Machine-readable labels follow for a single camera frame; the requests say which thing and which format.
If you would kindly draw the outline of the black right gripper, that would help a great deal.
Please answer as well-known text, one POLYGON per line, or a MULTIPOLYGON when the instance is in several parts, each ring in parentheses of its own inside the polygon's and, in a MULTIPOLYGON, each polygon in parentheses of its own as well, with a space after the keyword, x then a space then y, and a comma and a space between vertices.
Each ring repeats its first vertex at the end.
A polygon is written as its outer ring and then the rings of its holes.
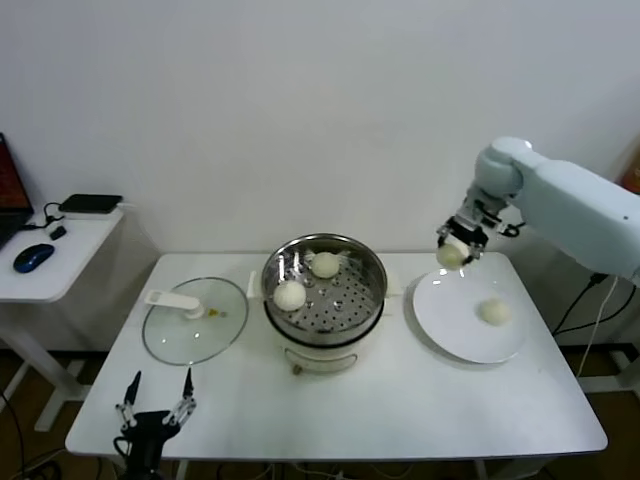
POLYGON ((466 255, 462 261, 463 267, 479 261, 484 254, 484 246, 488 242, 488 236, 481 226, 473 222, 469 223, 458 216, 450 217, 444 225, 437 229, 436 233, 438 248, 447 244, 449 235, 453 235, 466 244, 466 255))

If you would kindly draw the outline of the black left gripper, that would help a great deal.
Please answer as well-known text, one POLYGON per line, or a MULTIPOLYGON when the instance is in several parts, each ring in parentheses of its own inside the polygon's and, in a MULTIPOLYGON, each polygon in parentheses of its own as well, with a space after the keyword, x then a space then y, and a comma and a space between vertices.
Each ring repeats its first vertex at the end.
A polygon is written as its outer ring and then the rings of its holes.
POLYGON ((132 443, 164 443, 180 432, 194 412, 197 402, 194 398, 192 369, 187 369, 182 397, 171 410, 141 412, 134 415, 138 388, 142 372, 138 371, 125 391, 124 399, 115 408, 122 421, 121 432, 132 443))

